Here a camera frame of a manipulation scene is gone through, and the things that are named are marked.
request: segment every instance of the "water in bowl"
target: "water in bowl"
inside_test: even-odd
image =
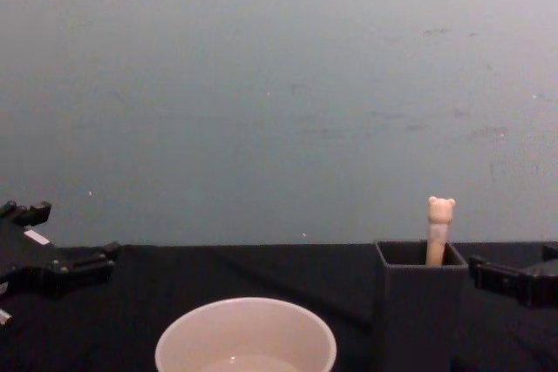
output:
[[[234,356],[206,366],[198,372],[301,372],[290,363],[262,355]]]

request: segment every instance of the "bear ears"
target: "bear ears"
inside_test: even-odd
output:
[[[436,198],[435,196],[431,196],[430,198],[428,198],[428,203],[429,203],[430,205],[433,205],[434,202],[436,202],[438,199],[439,199],[439,198]],[[451,205],[452,207],[455,206],[455,199],[454,199],[454,198],[450,198],[450,199],[447,200],[447,201],[450,203],[450,205]]]

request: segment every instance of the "wall stain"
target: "wall stain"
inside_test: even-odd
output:
[[[309,87],[304,83],[291,83],[289,85],[289,91],[293,94],[297,94],[301,91],[307,91]]]
[[[310,137],[318,140],[335,140],[335,139],[371,139],[378,131],[389,129],[387,123],[369,126],[338,126],[338,127],[322,127],[311,128],[296,132],[299,137]]]
[[[446,34],[447,32],[449,32],[449,30],[446,28],[438,28],[435,30],[425,30],[425,32],[422,35],[423,37],[439,37],[441,35]]]
[[[539,176],[541,174],[540,164],[538,161],[530,161],[525,165],[516,165],[512,160],[492,160],[489,165],[490,180],[495,184],[499,180],[506,178],[513,174],[515,169],[515,175],[527,175],[527,176]]]
[[[428,124],[409,124],[404,128],[405,132],[418,132],[430,128]]]
[[[401,118],[405,117],[405,115],[403,113],[380,112],[380,111],[367,112],[366,115],[371,117],[371,118],[377,118],[377,119],[383,119],[383,120],[401,119]]]
[[[471,118],[471,108],[472,106],[468,106],[467,108],[453,108],[452,116],[456,119],[460,118]]]
[[[466,135],[466,139],[474,141],[477,139],[503,139],[507,136],[507,128],[505,126],[484,126],[479,130],[475,130]]]
[[[549,98],[547,95],[539,93],[536,95],[537,99],[542,102],[547,102],[549,104],[558,104],[558,98]]]
[[[110,96],[111,98],[114,98],[117,102],[119,102],[128,110],[131,110],[133,108],[132,102],[121,91],[108,91],[106,95]]]

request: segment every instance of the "white label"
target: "white label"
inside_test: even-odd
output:
[[[41,245],[43,245],[43,246],[44,246],[45,244],[49,244],[49,243],[50,243],[45,237],[43,237],[41,234],[37,233],[36,231],[27,230],[24,234],[25,234],[27,237],[29,237],[30,239],[33,239],[33,240],[36,241],[38,244],[41,244]]]

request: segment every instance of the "bowl rim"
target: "bowl rim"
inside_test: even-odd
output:
[[[211,308],[214,308],[214,307],[217,307],[217,306],[222,306],[222,305],[235,304],[235,303],[238,303],[238,302],[263,302],[263,303],[266,303],[266,304],[279,305],[279,306],[283,306],[283,307],[286,307],[286,308],[294,309],[295,311],[298,311],[299,313],[307,315],[324,332],[326,340],[328,341],[328,344],[330,346],[328,360],[327,360],[327,362],[325,363],[325,366],[323,367],[323,369],[320,372],[330,372],[333,369],[333,365],[335,363],[335,360],[337,359],[337,342],[336,342],[336,339],[335,339],[335,336],[334,336],[333,332],[331,331],[330,326],[328,326],[328,324],[320,316],[313,313],[309,309],[301,307],[300,305],[297,305],[293,302],[278,300],[278,299],[275,299],[275,298],[264,298],[264,297],[249,296],[249,297],[240,297],[240,298],[228,298],[228,299],[225,299],[225,300],[210,302],[208,304],[205,304],[205,305],[202,305],[198,308],[195,308],[191,311],[188,311],[187,313],[181,315],[179,318],[174,320],[171,323],[171,325],[168,326],[167,329],[163,332],[163,334],[159,338],[159,341],[157,342],[157,347],[155,348],[155,365],[157,367],[157,370],[159,372],[164,372],[163,371],[163,366],[162,366],[162,359],[161,359],[161,350],[162,350],[163,344],[165,343],[165,340],[168,338],[168,336],[177,327],[179,327],[180,324],[183,321],[187,320],[189,317],[193,317],[194,315],[197,315],[197,314],[199,314],[200,312],[203,312],[203,311],[207,311]]]

